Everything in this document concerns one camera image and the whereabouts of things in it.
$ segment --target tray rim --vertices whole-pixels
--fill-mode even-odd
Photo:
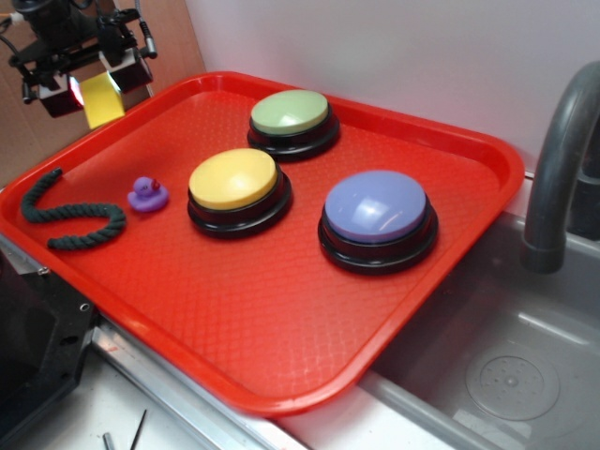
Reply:
[[[114,298],[116,297],[115,294],[106,290],[84,274],[79,273],[73,267],[70,267],[54,254],[54,252],[29,237],[13,223],[5,220],[6,212],[8,212],[9,208],[14,207],[16,202],[15,197],[19,197],[20,199],[20,196],[33,186],[41,174],[48,172],[57,165],[63,167],[63,170],[66,173],[70,169],[89,159],[91,156],[100,153],[103,148],[106,148],[111,143],[126,136],[128,134],[128,122],[130,121],[144,121],[159,116],[164,110],[178,104],[190,95],[214,91],[232,92],[231,89],[235,87],[236,84],[248,85],[249,83],[252,84],[253,87],[258,86],[259,89],[255,92],[257,99],[266,97],[267,95],[280,90],[298,88],[285,83],[268,81],[230,71],[207,72],[201,75],[188,77],[162,91],[155,97],[152,97],[129,110],[124,118],[89,133],[87,136],[67,146],[54,156],[40,162],[38,165],[9,183],[7,187],[0,192],[0,233],[13,241],[15,245],[34,259],[43,265],[48,266],[51,270],[68,280],[70,284],[80,290],[84,295],[88,297],[103,295],[105,301],[104,306],[107,310],[111,310],[118,302],[118,299]],[[136,338],[139,338],[152,350],[159,354],[167,353],[169,355],[176,355],[177,366],[184,366],[180,368],[188,375],[192,376],[198,383],[203,384],[204,387],[217,392],[217,396],[224,396],[225,400],[230,405],[263,416],[281,416],[290,413],[300,413],[313,408],[350,388],[367,369],[368,364],[370,364],[376,355],[383,349],[385,344],[427,300],[427,297],[437,287],[437,284],[442,281],[443,277],[445,277],[452,267],[456,265],[462,256],[464,256],[478,240],[481,234],[483,234],[486,228],[501,213],[504,207],[517,193],[524,179],[524,166],[520,156],[512,146],[498,138],[465,128],[411,116],[402,112],[393,112],[326,94],[325,96],[332,105],[334,105],[342,124],[347,123],[344,120],[348,116],[347,112],[356,113],[356,111],[360,111],[364,119],[370,118],[371,120],[378,122],[377,127],[381,131],[389,130],[390,123],[401,123],[405,126],[406,129],[404,130],[393,131],[392,137],[401,138],[398,135],[400,131],[407,132],[410,135],[410,131],[413,128],[427,128],[429,131],[440,133],[451,141],[459,139],[464,143],[471,142],[478,146],[484,143],[490,149],[489,154],[481,155],[481,160],[472,159],[470,157],[469,159],[484,164],[483,161],[486,160],[486,158],[492,158],[495,162],[501,164],[502,167],[498,167],[498,171],[495,171],[488,166],[496,174],[499,180],[499,190],[495,197],[495,202],[491,202],[484,207],[477,217],[473,218],[473,221],[465,229],[465,232],[450,245],[449,248],[459,247],[459,251],[453,252],[448,250],[444,252],[438,262],[432,267],[430,273],[435,274],[437,283],[429,283],[429,285],[425,285],[426,283],[418,283],[412,289],[410,292],[411,302],[402,304],[403,309],[405,310],[408,308],[410,313],[404,313],[403,316],[405,317],[398,320],[398,318],[394,317],[398,307],[395,308],[394,312],[387,318],[385,323],[382,324],[371,339],[353,356],[336,377],[332,378],[329,382],[306,392],[304,395],[295,398],[258,396],[257,394],[248,391],[241,384],[231,380],[227,374],[223,374],[220,370],[218,371],[220,376],[215,377],[214,371],[211,370],[213,366],[208,361],[205,361],[198,354],[186,352],[185,349],[182,348],[185,347],[182,343],[175,341],[169,334],[160,328],[152,330],[153,338],[150,339],[151,341],[161,340],[161,348],[157,349],[155,345],[148,343],[149,333],[145,326],[131,326],[132,323],[138,323],[140,319],[142,319],[142,323],[148,323],[149,319],[127,304],[118,305],[120,312],[123,313],[124,317],[114,318],[109,314],[110,319],[116,321],[120,326],[124,326],[129,333],[133,334]],[[372,123],[370,124],[371,127],[366,127],[365,124],[368,125],[369,122],[351,123],[349,125],[373,131]],[[88,143],[94,141],[99,141],[100,144],[95,143],[95,145],[88,146]],[[419,144],[427,146],[426,142],[419,142]],[[364,354],[374,355],[369,358],[369,361],[366,361],[364,357],[360,357]]]

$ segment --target cable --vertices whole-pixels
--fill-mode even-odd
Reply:
[[[19,51],[17,50],[17,48],[14,45],[12,45],[12,42],[10,42],[8,39],[6,39],[4,36],[2,36],[2,34],[0,34],[0,40],[2,42],[4,42],[5,44],[7,44],[7,46],[10,48],[10,50],[13,53],[15,53],[15,55],[19,53]]]
[[[93,248],[110,241],[119,235],[127,224],[125,213],[116,204],[78,203],[65,204],[51,209],[37,209],[36,203],[50,189],[63,171],[58,168],[48,172],[37,180],[21,200],[21,213],[30,222],[44,223],[67,218],[108,218],[106,227],[84,236],[63,236],[48,240],[49,248],[60,250],[81,250]]]

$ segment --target button cap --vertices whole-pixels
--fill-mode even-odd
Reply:
[[[358,243],[379,244],[410,233],[423,220],[427,197],[410,176],[369,171],[334,186],[325,201],[331,228]]]
[[[261,150],[237,148],[198,166],[189,178],[189,192],[200,206],[233,210],[264,197],[277,179],[272,157]]]
[[[271,135],[301,133],[327,116],[327,99],[318,92],[294,89],[259,101],[251,112],[254,127]]]

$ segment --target white wall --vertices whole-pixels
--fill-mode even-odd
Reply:
[[[564,87],[600,59],[598,0],[187,0],[208,70],[458,125],[529,170]]]

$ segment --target yellow tag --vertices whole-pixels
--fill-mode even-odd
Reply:
[[[80,83],[85,117],[91,129],[125,115],[121,93],[109,72]]]

